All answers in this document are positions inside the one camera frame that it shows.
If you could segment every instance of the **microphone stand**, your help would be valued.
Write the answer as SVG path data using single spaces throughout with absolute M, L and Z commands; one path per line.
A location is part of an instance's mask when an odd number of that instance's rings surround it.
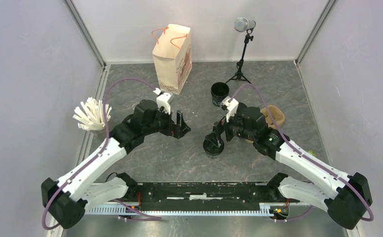
M 232 78 L 230 78 L 229 80 L 227 80 L 226 83 L 228 83 L 230 80 L 237 80 L 237 81 L 246 81 L 250 84 L 252 84 L 245 76 L 244 76 L 244 73 L 242 73 L 242 66 L 244 65 L 244 55 L 245 55 L 245 50 L 247 49 L 247 44 L 251 41 L 253 41 L 254 39 L 254 36 L 250 36 L 250 34 L 253 32 L 253 29 L 248 29 L 247 30 L 247 35 L 245 36 L 245 40 L 244 40 L 244 50 L 242 51 L 242 56 L 241 56 L 241 60 L 239 60 L 239 62 L 236 63 L 236 67 L 237 67 L 237 72 L 235 73 L 235 75 L 233 75 Z

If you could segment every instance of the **microphone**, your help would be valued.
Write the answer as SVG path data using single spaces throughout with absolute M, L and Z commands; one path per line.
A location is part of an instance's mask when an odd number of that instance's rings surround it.
M 236 19 L 234 25 L 235 30 L 238 32 L 244 32 L 247 30 L 251 30 L 251 32 L 253 32 L 255 26 L 255 21 L 247 20 L 247 18 L 245 17 L 239 17 L 238 19 Z

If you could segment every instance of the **gray floor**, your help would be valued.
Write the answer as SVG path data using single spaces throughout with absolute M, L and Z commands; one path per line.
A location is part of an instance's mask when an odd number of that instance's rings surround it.
M 246 62 L 244 73 L 265 95 L 268 103 L 279 107 L 286 116 L 285 133 L 306 150 L 313 150 L 325 160 L 304 88 L 291 61 Z M 202 142 L 212 124 L 225 112 L 211 103 L 210 86 L 226 81 L 235 73 L 235 62 L 193 63 L 193 69 L 181 95 L 171 102 L 172 110 L 181 110 L 191 127 L 180 140 L 153 134 L 145 139 L 124 159 L 115 163 L 97 181 L 103 182 L 110 172 L 127 172 L 140 182 L 173 181 L 268 181 L 278 172 L 297 179 L 305 179 L 294 170 L 262 156 L 254 147 L 234 138 L 226 143 L 224 152 L 210 159 Z M 106 88 L 118 79 L 139 77 L 158 85 L 153 64 L 112 65 Z M 231 94 L 243 82 L 229 83 Z M 121 122 L 133 112 L 142 99 L 155 99 L 151 90 L 138 82 L 123 82 L 110 95 L 113 123 Z M 243 90 L 237 100 L 247 106 L 261 107 L 257 94 Z M 101 141 L 94 139 L 92 149 Z M 303 213 L 306 207 L 291 207 L 291 216 Z M 343 228 L 334 223 L 327 213 L 315 209 L 306 218 L 285 224 L 275 224 L 265 217 L 184 217 L 165 216 L 163 221 L 126 224 L 114 216 L 84 216 L 66 232 L 68 237 L 155 236 L 155 237 L 204 237 L 204 236 L 277 236 L 277 237 L 336 237 L 346 236 Z
M 226 143 L 225 150 L 216 159 L 204 152 L 205 135 L 212 130 L 212 124 L 225 115 L 212 105 L 210 86 L 226 81 L 235 71 L 235 62 L 193 63 L 183 91 L 171 102 L 172 110 L 184 113 L 191 132 L 180 140 L 159 133 L 146 137 L 144 144 L 111 166 L 97 181 L 103 182 L 111 172 L 127 172 L 140 182 L 268 181 L 278 172 L 305 179 L 291 168 L 259 154 L 242 139 L 234 138 Z M 302 148 L 313 150 L 318 158 L 325 160 L 318 129 L 294 63 L 245 62 L 243 72 L 262 91 L 267 102 L 285 114 L 282 126 L 285 133 Z M 125 77 L 139 77 L 158 85 L 153 64 L 112 65 L 106 88 Z M 229 82 L 230 94 L 242 84 Z M 122 82 L 110 94 L 113 122 L 121 122 L 142 99 L 155 100 L 155 97 L 149 87 L 139 82 Z M 252 88 L 242 90 L 236 99 L 247 106 L 262 107 Z M 95 138 L 92 149 L 100 143 Z

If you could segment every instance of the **orange handle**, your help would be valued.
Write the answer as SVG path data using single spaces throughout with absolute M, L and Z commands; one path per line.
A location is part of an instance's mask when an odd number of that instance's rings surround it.
M 189 35 L 189 34 L 186 34 L 185 36 L 181 36 L 181 37 L 172 38 L 172 39 L 170 40 L 170 43 L 171 43 L 172 45 L 174 45 L 174 46 L 176 46 L 177 48 L 180 49 L 180 47 L 178 47 L 177 45 L 173 44 L 173 40 L 175 40 L 175 39 L 180 39 L 180 38 L 184 38 L 184 37 L 187 37 L 188 35 Z
M 152 36 L 156 39 L 156 44 L 158 44 L 158 39 L 157 39 L 156 36 L 153 34 L 153 32 L 154 32 L 154 31 L 164 30 L 164 34 L 165 34 L 165 30 L 167 30 L 167 29 L 168 29 L 168 26 L 165 27 L 165 28 L 161 28 L 161 29 L 153 30 L 153 31 L 151 32 Z

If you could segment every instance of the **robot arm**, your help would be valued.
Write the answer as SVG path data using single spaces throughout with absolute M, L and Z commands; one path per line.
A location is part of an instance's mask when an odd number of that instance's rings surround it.
M 108 144 L 101 154 L 99 152 L 105 142 L 64 176 L 56 181 L 48 178 L 42 183 L 42 201 L 43 206 L 46 206 L 52 195 L 68 182 L 74 173 L 80 171 L 81 167 L 98 154 L 98 158 L 94 162 L 81 170 L 76 178 L 62 189 L 49 208 L 49 213 L 64 229 L 75 225 L 86 211 L 109 200 L 121 198 L 126 194 L 128 187 L 118 177 L 100 185 L 92 186 L 92 184 L 112 164 L 141 145 L 145 136 L 160 132 L 179 139 L 190 131 L 180 111 L 177 111 L 177 123 L 171 119 L 172 113 L 169 102 L 172 99 L 172 94 L 161 93 L 159 89 L 154 92 L 159 95 L 156 102 L 142 100 L 135 107 L 134 113 L 127 116 L 110 132 Z
M 227 97 L 221 103 L 227 115 L 215 123 L 213 131 L 206 136 L 203 143 L 205 151 L 210 155 L 218 155 L 222 152 L 224 143 L 221 134 L 223 132 L 225 132 L 227 141 L 233 137 L 253 141 L 253 146 L 259 153 L 293 168 L 313 182 L 310 184 L 297 181 L 286 174 L 278 173 L 268 183 L 273 192 L 285 198 L 300 200 L 316 206 L 328 212 L 339 225 L 353 229 L 366 212 L 366 208 L 354 192 L 339 178 L 354 186 L 370 206 L 372 198 L 367 179 L 359 173 L 350 176 L 325 164 L 304 151 L 285 135 L 286 140 L 294 147 L 292 148 L 276 129 L 268 127 L 259 108 L 247 107 L 235 99 L 229 100 L 230 98 Z M 294 149 L 298 149 L 302 154 L 296 153 Z M 337 174 L 337 178 L 304 158 L 304 155 Z

